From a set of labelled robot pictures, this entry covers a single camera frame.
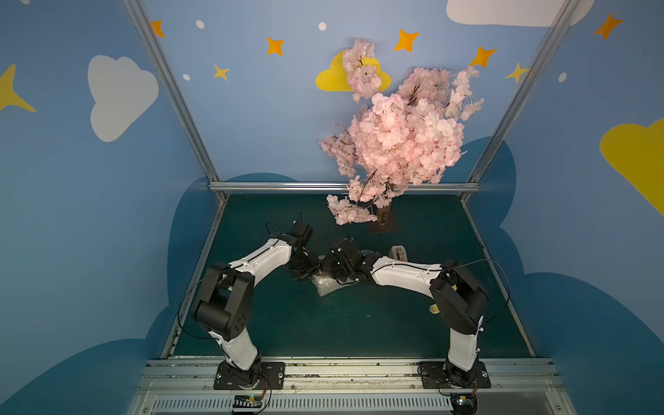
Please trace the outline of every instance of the cable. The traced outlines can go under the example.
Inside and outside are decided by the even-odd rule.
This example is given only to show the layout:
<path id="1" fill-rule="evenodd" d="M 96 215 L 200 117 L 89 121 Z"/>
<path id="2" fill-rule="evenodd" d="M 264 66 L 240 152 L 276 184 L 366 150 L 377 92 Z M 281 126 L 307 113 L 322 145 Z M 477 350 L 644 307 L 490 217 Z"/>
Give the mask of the cable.
<path id="1" fill-rule="evenodd" d="M 265 385 L 270 389 L 270 397 L 268 398 L 268 403 L 265 404 L 265 406 L 263 406 L 263 407 L 260 409 L 260 411 L 254 413 L 254 415 L 258 415 L 259 413 L 265 411 L 265 408 L 267 408 L 268 406 L 270 406 L 270 402 L 272 401 L 272 387 L 270 386 L 270 381 L 268 380 L 268 377 L 265 376 L 265 373 L 263 374 L 263 377 L 265 378 Z"/>
<path id="2" fill-rule="evenodd" d="M 278 242 L 279 242 L 279 240 L 277 239 L 272 245 L 270 245 L 269 247 L 263 249 L 261 252 L 257 253 L 257 254 L 254 255 L 253 257 L 251 257 L 251 258 L 249 258 L 249 259 L 247 259 L 247 260 L 245 260 L 245 261 L 242 261 L 241 263 L 239 263 L 239 265 L 236 265 L 236 266 L 234 266 L 234 267 L 232 267 L 232 268 L 231 268 L 230 266 L 227 266 L 227 267 L 225 267 L 223 270 L 221 270 L 220 272 L 217 272 L 216 274 L 208 275 L 208 276 L 205 277 L 205 278 L 201 278 L 197 283 L 195 283 L 193 286 L 191 286 L 191 287 L 187 290 L 187 292 L 185 293 L 184 297 L 182 297 L 182 301 L 180 302 L 180 307 L 178 307 L 178 309 L 177 309 L 177 316 L 176 316 L 176 317 L 177 317 L 177 325 L 180 327 L 180 330 L 182 330 L 182 332 L 184 332 L 184 333 L 190 335 L 191 337 L 194 337 L 195 339 L 200 339 L 200 340 L 215 340 L 215 341 L 216 341 L 216 339 L 214 339 L 214 338 L 212 338 L 212 337 L 201 337 L 201 336 L 196 336 L 195 334 L 190 333 L 189 331 L 187 331 L 187 330 L 183 327 L 183 325 L 182 325 L 182 321 L 181 321 L 182 317 L 180 316 L 180 311 L 182 310 L 182 305 L 185 303 L 185 300 L 187 299 L 187 296 L 189 295 L 189 293 L 191 293 L 191 290 L 193 290 L 194 288 L 196 288 L 196 286 L 199 285 L 201 282 L 207 280 L 208 278 L 211 278 L 211 277 L 215 277 L 215 276 L 221 275 L 221 274 L 223 274 L 223 273 L 226 272 L 226 271 L 231 271 L 231 270 L 234 270 L 234 269 L 236 269 L 236 268 L 239 268 L 239 267 L 243 266 L 245 262 L 251 262 L 251 261 L 253 261 L 253 260 L 256 259 L 258 256 L 262 255 L 264 252 L 266 252 L 267 250 L 269 250 L 271 247 L 275 246 Z"/>
<path id="3" fill-rule="evenodd" d="M 488 319 L 488 320 L 485 320 L 485 321 L 484 321 L 484 324 L 487 324 L 487 323 L 489 323 L 490 321 L 492 321 L 492 320 L 498 318 L 498 316 L 501 315 L 501 314 L 503 313 L 503 311 L 505 311 L 505 309 L 506 309 L 507 306 L 509 305 L 509 299 L 510 299 L 511 296 L 512 296 L 512 290 L 511 290 L 510 287 L 509 287 L 509 281 L 507 280 L 507 274 L 506 274 L 505 271 L 503 270 L 503 267 L 501 267 L 500 264 L 498 264 L 496 261 L 494 261 L 494 260 L 492 260 L 492 259 L 490 259 L 490 258 L 482 258 L 482 259 L 477 260 L 477 261 L 468 262 L 467 264 L 464 264 L 464 265 L 457 265 L 457 266 L 454 266 L 454 267 L 452 267 L 451 269 L 454 270 L 454 269 L 456 269 L 456 268 L 460 268 L 460 267 L 464 267 L 464 266 L 468 266 L 468 265 L 476 264 L 476 263 L 478 263 L 478 262 L 482 262 L 482 261 L 488 261 L 488 262 L 491 262 L 492 264 L 495 264 L 495 265 L 498 267 L 498 269 L 500 270 L 501 274 L 503 275 L 503 278 L 505 279 L 505 285 L 507 285 L 507 289 L 506 289 L 506 291 L 507 291 L 507 299 L 505 300 L 505 304 L 503 305 L 503 308 L 501 308 L 501 310 L 498 311 L 498 314 L 494 315 L 492 318 L 490 318 L 490 319 Z"/>
<path id="4" fill-rule="evenodd" d="M 387 268 L 387 267 L 389 267 L 389 266 L 397 266 L 397 265 L 409 266 L 409 267 L 411 267 L 411 268 L 417 268 L 418 270 L 422 270 L 422 271 L 442 271 L 442 270 L 443 270 L 442 268 L 438 268 L 438 269 L 432 270 L 432 269 L 429 269 L 429 268 L 422 268 L 421 266 L 415 266 L 415 265 L 412 265 L 412 264 L 406 264 L 406 263 L 401 263 L 401 264 L 399 264 L 399 263 L 394 263 L 394 264 L 389 263 L 389 264 L 385 264 L 385 265 L 383 265 L 383 266 L 381 266 L 381 267 L 378 267 L 376 270 L 372 271 L 372 272 L 371 272 L 371 276 L 373 276 L 373 274 L 377 273 L 378 271 L 380 271 L 380 270 L 383 269 L 383 268 Z"/>
<path id="5" fill-rule="evenodd" d="M 189 293 L 191 292 L 191 290 L 193 290 L 194 288 L 196 288 L 197 285 L 199 285 L 201 282 L 207 280 L 208 278 L 216 277 L 216 276 L 220 275 L 222 272 L 223 272 L 223 271 L 221 271 L 221 272 L 217 272 L 216 274 L 208 275 L 207 277 L 200 279 L 197 283 L 195 283 L 194 285 L 192 285 L 191 288 L 189 288 L 189 289 L 187 290 L 187 292 L 185 293 L 185 296 L 182 297 L 182 301 L 180 302 L 180 307 L 178 307 L 178 309 L 177 309 L 177 325 L 180 326 L 180 330 L 182 330 L 182 331 L 185 332 L 186 334 L 190 335 L 191 337 L 194 337 L 195 339 L 201 339 L 201 340 L 215 340 L 215 341 L 216 341 L 216 339 L 214 339 L 214 338 L 212 338 L 212 337 L 201 337 L 201 336 L 196 336 L 195 334 L 189 333 L 189 332 L 188 332 L 188 331 L 182 326 L 181 316 L 180 316 L 180 310 L 182 310 L 182 305 L 185 303 L 185 300 L 186 300 L 187 296 L 189 295 Z"/>
<path id="6" fill-rule="evenodd" d="M 277 228 L 279 228 L 279 233 L 277 233 L 277 234 L 272 234 L 272 233 L 270 232 L 270 229 L 268 228 L 268 225 L 269 225 L 269 224 L 276 225 Z M 279 224 L 274 223 L 274 222 L 265 222 L 265 230 L 268 231 L 268 235 L 270 235 L 270 238 L 276 238 L 277 236 L 279 236 L 279 235 L 282 234 L 282 228 L 281 228 L 281 226 L 279 226 Z"/>

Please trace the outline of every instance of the bubble wrap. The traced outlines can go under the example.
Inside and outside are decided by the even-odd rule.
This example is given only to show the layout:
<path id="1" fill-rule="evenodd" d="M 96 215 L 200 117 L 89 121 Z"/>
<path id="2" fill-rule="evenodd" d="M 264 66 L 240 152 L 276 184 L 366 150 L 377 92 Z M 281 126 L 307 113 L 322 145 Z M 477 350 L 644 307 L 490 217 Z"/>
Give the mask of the bubble wrap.
<path id="1" fill-rule="evenodd" d="M 318 272 L 312 275 L 311 282 L 313 282 L 313 285 L 316 286 L 318 295 L 320 295 L 321 297 L 331 293 L 332 291 L 336 291 L 339 288 L 349 287 L 352 285 L 352 284 L 347 284 L 347 285 L 339 284 L 337 280 L 327 272 Z"/>

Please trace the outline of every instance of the yellow star decal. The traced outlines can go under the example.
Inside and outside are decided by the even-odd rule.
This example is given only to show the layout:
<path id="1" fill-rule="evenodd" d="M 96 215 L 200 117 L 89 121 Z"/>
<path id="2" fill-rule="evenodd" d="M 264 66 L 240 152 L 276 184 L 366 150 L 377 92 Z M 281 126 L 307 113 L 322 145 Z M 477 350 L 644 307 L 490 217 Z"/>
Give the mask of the yellow star decal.
<path id="1" fill-rule="evenodd" d="M 399 43 L 396 44 L 396 47 L 394 48 L 394 51 L 402 50 L 405 49 L 408 52 L 413 51 L 413 41 L 415 38 L 420 34 L 419 32 L 417 33 L 406 33 L 404 31 L 399 31 L 400 32 L 400 37 L 399 37 Z"/>
<path id="2" fill-rule="evenodd" d="M 470 65 L 468 66 L 482 65 L 486 68 L 489 56 L 491 56 L 496 50 L 498 49 L 484 50 L 481 47 L 477 48 L 477 56 L 475 56 L 473 62 L 470 62 Z"/>
<path id="3" fill-rule="evenodd" d="M 228 72 L 230 69 L 224 69 L 221 70 L 217 65 L 214 66 L 216 68 L 216 74 L 214 74 L 213 78 L 224 78 L 226 82 L 228 82 L 228 78 L 226 77 L 226 72 Z"/>
<path id="4" fill-rule="evenodd" d="M 14 74 L 16 65 L 8 67 L 2 76 L 0 76 L 0 111 L 6 106 L 14 105 L 30 112 L 37 112 L 14 92 Z"/>
<path id="5" fill-rule="evenodd" d="M 155 35 L 160 37 L 166 37 L 164 36 L 164 32 L 161 31 L 161 20 L 157 20 L 150 23 L 152 23 L 152 28 L 155 29 Z"/>
<path id="6" fill-rule="evenodd" d="M 280 55 L 282 55 L 282 56 L 284 55 L 284 54 L 282 53 L 282 45 L 284 44 L 284 40 L 283 40 L 283 39 L 280 40 L 280 41 L 273 41 L 272 39 L 270 39 L 270 38 L 268 37 L 268 44 L 269 44 L 269 47 L 268 47 L 268 54 L 278 53 L 278 54 L 280 54 Z"/>
<path id="7" fill-rule="evenodd" d="M 618 26 L 620 23 L 622 23 L 622 20 L 616 20 L 614 17 L 609 13 L 609 17 L 606 18 L 604 21 L 604 24 L 597 29 L 595 32 L 595 35 L 601 35 L 604 37 L 604 40 L 606 40 L 609 35 L 611 34 L 611 31 L 615 29 L 616 26 Z"/>
<path id="8" fill-rule="evenodd" d="M 512 72 L 510 75 L 507 75 L 505 79 L 514 78 L 514 80 L 519 83 L 521 80 L 521 75 L 523 75 L 527 70 L 528 68 L 521 68 L 521 65 L 517 62 L 517 68 L 514 69 L 514 72 Z"/>

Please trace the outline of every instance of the dark blue cloud shape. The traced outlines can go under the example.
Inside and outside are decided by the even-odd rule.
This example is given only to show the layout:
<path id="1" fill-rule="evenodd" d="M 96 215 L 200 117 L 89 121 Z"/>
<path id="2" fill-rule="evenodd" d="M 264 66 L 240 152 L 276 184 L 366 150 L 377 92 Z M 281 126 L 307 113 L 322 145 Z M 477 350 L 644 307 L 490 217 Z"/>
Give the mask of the dark blue cloud shape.
<path id="1" fill-rule="evenodd" d="M 664 343 L 595 286 L 562 274 L 524 273 L 517 247 L 499 228 L 512 205 L 516 177 L 503 143 L 468 208 L 491 257 L 509 276 L 514 306 L 535 352 L 552 357 L 579 415 L 664 414 L 659 380 Z M 620 272 L 625 264 L 616 260 Z"/>
<path id="2" fill-rule="evenodd" d="M 4 401 L 1 415 L 127 412 L 145 361 L 161 354 L 210 230 L 218 201 L 207 185 L 207 178 L 200 178 L 180 198 L 168 246 L 169 305 L 157 316 L 147 337 L 111 341 L 71 356 Z M 115 300 L 121 306 L 124 299 Z M 48 352 L 48 339 L 44 339 L 44 352 Z"/>
<path id="3" fill-rule="evenodd" d="M 467 151 L 461 159 L 454 165 L 454 167 L 448 169 L 443 176 L 443 182 L 447 183 L 463 183 L 470 176 L 470 172 L 475 167 L 475 163 L 479 158 L 482 150 L 489 140 L 488 137 L 476 139 L 471 141 L 468 144 L 464 144 L 461 147 L 461 151 Z M 249 173 L 246 175 L 235 176 L 226 181 L 278 181 L 278 182 L 292 182 L 297 181 L 291 179 L 288 176 L 278 175 L 276 173 Z M 346 177 L 339 176 L 339 181 L 346 181 Z"/>

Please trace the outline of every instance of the black cable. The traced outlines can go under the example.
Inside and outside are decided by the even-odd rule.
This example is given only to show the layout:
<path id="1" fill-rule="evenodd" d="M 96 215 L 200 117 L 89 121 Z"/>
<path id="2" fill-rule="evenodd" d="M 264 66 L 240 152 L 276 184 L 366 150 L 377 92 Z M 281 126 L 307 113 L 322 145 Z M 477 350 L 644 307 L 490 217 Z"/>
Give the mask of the black cable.
<path id="1" fill-rule="evenodd" d="M 263 412 L 265 408 L 267 408 L 270 405 L 270 401 L 272 401 L 272 387 L 270 387 L 270 381 L 268 380 L 268 377 L 265 376 L 265 373 L 263 374 L 263 377 L 265 378 L 265 383 L 268 385 L 268 388 L 270 389 L 270 397 L 268 398 L 268 403 L 263 406 L 260 411 L 256 412 L 254 415 L 258 415 L 259 413 Z"/>
<path id="2" fill-rule="evenodd" d="M 270 229 L 268 228 L 268 225 L 269 225 L 269 224 L 276 225 L 277 228 L 279 228 L 279 233 L 277 233 L 277 234 L 273 234 L 272 232 L 270 232 Z M 276 223 L 274 223 L 274 222 L 265 222 L 265 230 L 268 231 L 268 235 L 270 235 L 270 238 L 275 238 L 275 237 L 277 237 L 277 236 L 279 236 L 279 235 L 282 234 L 282 228 L 281 228 L 281 226 L 279 226 L 279 224 L 276 224 Z"/>
<path id="3" fill-rule="evenodd" d="M 446 398 L 449 398 L 450 403 L 453 399 L 455 399 L 459 396 L 462 396 L 461 394 L 458 394 L 458 393 L 457 394 L 454 394 L 454 393 L 444 394 L 443 392 L 440 392 L 440 388 L 438 388 L 438 393 L 440 393 L 442 396 L 445 396 Z M 466 398 L 466 400 L 470 400 L 471 402 L 473 402 L 473 412 L 472 412 L 472 414 L 473 415 L 477 414 L 477 409 L 479 408 L 479 403 L 477 401 L 477 395 L 473 394 L 472 396 L 470 396 L 470 398 Z M 460 415 L 459 412 L 455 411 L 454 409 L 452 409 L 452 411 L 450 411 L 450 413 L 452 415 Z"/>
<path id="4" fill-rule="evenodd" d="M 351 235 L 348 233 L 348 231 L 345 230 L 343 227 L 341 227 L 341 225 L 336 224 L 334 228 L 332 228 L 332 242 L 334 242 L 334 245 L 337 247 L 337 249 L 339 249 L 339 244 L 337 243 L 337 239 L 335 238 L 335 231 L 337 229 L 341 229 L 346 234 L 346 238 L 348 238 L 349 240 L 352 241 L 353 238 L 351 238 Z"/>
<path id="5" fill-rule="evenodd" d="M 231 268 L 230 266 L 227 266 L 227 267 L 225 267 L 223 270 L 221 270 L 220 272 L 217 272 L 216 274 L 212 274 L 212 275 L 209 275 L 209 276 L 207 276 L 207 277 L 205 277 L 205 278 L 202 278 L 202 279 L 200 279 L 197 283 L 195 283 L 193 286 L 191 286 L 191 288 L 189 288 L 189 289 L 187 290 L 187 292 L 185 293 L 184 297 L 182 297 L 182 301 L 180 302 L 180 307 L 178 307 L 178 309 L 177 309 L 177 316 L 176 316 L 176 317 L 177 317 L 177 325 L 180 327 L 180 329 L 181 329 L 184 333 L 190 335 L 191 337 L 194 337 L 195 339 L 200 339 L 200 340 L 216 340 L 216 339 L 214 339 L 214 338 L 212 338 L 212 337 L 201 337 L 201 336 L 196 336 L 195 334 L 192 334 L 192 333 L 190 333 L 189 331 L 187 331 L 187 330 L 182 326 L 182 321 L 181 321 L 181 318 L 182 318 L 182 317 L 180 316 L 180 310 L 182 310 L 182 305 L 185 303 L 185 300 L 187 299 L 187 296 L 189 295 L 189 293 L 191 293 L 191 290 L 193 290 L 194 288 L 196 288 L 196 286 L 199 285 L 201 282 L 207 280 L 207 279 L 210 278 L 210 277 L 218 276 L 218 275 L 220 275 L 220 274 L 222 274 L 222 273 L 224 273 L 224 272 L 226 272 L 226 271 L 230 271 L 230 270 L 234 270 L 234 269 L 236 269 L 236 268 L 239 268 L 239 267 L 243 266 L 245 262 L 251 262 L 251 261 L 253 261 L 253 260 L 256 259 L 258 256 L 262 255 L 264 252 L 266 252 L 267 250 L 269 250 L 271 247 L 275 246 L 278 242 L 279 242 L 279 240 L 277 239 L 272 245 L 270 245 L 269 247 L 263 249 L 261 252 L 257 253 L 257 254 L 254 255 L 253 257 L 251 257 L 251 258 L 249 258 L 249 259 L 247 259 L 247 260 L 245 260 L 245 261 L 242 261 L 239 265 L 236 265 L 236 266 L 234 266 L 233 268 Z"/>
<path id="6" fill-rule="evenodd" d="M 191 337 L 194 337 L 195 339 L 200 339 L 200 340 L 216 340 L 216 339 L 213 339 L 212 337 L 201 337 L 201 336 L 196 336 L 195 334 L 189 333 L 189 331 L 187 331 L 187 330 L 182 326 L 181 316 L 180 316 L 180 310 L 182 310 L 182 305 L 185 303 L 185 300 L 186 300 L 187 296 L 189 295 L 189 293 L 191 292 L 191 290 L 193 290 L 194 288 L 196 288 L 196 286 L 199 285 L 201 282 L 207 280 L 208 278 L 216 277 L 216 276 L 218 276 L 219 274 L 221 274 L 221 272 L 217 272 L 216 274 L 208 275 L 207 277 L 205 277 L 205 278 L 201 278 L 197 283 L 195 283 L 194 285 L 192 285 L 191 288 L 189 288 L 189 289 L 187 290 L 187 292 L 185 293 L 185 296 L 182 297 L 182 301 L 180 302 L 180 307 L 178 307 L 178 309 L 177 309 L 177 325 L 180 326 L 180 330 L 182 330 L 182 331 L 185 332 L 186 334 L 190 335 Z"/>
<path id="7" fill-rule="evenodd" d="M 476 263 L 478 263 L 478 262 L 482 262 L 482 261 L 489 261 L 489 262 L 495 264 L 495 265 L 498 267 L 498 269 L 500 270 L 500 272 L 502 273 L 503 278 L 505 279 L 505 284 L 507 285 L 507 289 L 506 289 L 506 291 L 507 291 L 507 299 L 505 300 L 505 304 L 503 305 L 503 308 L 501 308 L 501 310 L 498 312 L 498 314 L 494 315 L 492 318 L 490 318 L 490 319 L 488 319 L 488 320 L 485 320 L 485 321 L 484 321 L 484 324 L 486 324 L 486 323 L 489 323 L 490 321 L 492 321 L 492 320 L 498 318 L 498 316 L 501 315 L 501 314 L 503 313 L 503 311 L 505 311 L 505 309 L 507 309 L 507 306 L 509 305 L 509 299 L 510 299 L 511 296 L 512 296 L 512 290 L 511 290 L 511 288 L 509 287 L 509 281 L 507 280 L 507 274 L 505 273 L 503 267 L 501 267 L 500 264 L 498 264 L 496 261 L 494 261 L 494 260 L 492 260 L 492 259 L 490 259 L 490 258 L 482 258 L 482 259 L 477 260 L 477 261 L 468 262 L 467 264 L 464 264 L 464 265 L 457 265 L 457 266 L 454 266 L 454 267 L 452 267 L 451 269 L 455 269 L 455 268 L 460 268 L 460 267 L 467 266 L 467 265 L 476 264 Z"/>
<path id="8" fill-rule="evenodd" d="M 438 268 L 438 269 L 435 269 L 435 270 L 431 270 L 431 269 L 429 269 L 429 268 L 422 268 L 421 266 L 415 266 L 415 265 L 412 265 L 412 264 L 405 264 L 405 263 L 403 263 L 403 262 L 402 262 L 402 263 L 394 263 L 394 264 L 389 263 L 389 264 L 385 264 L 385 265 L 383 265 L 383 266 L 381 266 L 381 267 L 378 267 L 378 269 L 372 271 L 372 272 L 371 272 L 371 276 L 373 276 L 373 274 L 377 273 L 378 271 L 380 271 L 380 270 L 383 269 L 383 268 L 387 268 L 387 267 L 389 267 L 389 266 L 397 266 L 397 265 L 409 266 L 409 267 L 411 267 L 411 268 L 417 268 L 418 270 L 422 270 L 422 271 L 442 271 L 442 270 L 443 270 L 442 268 Z"/>

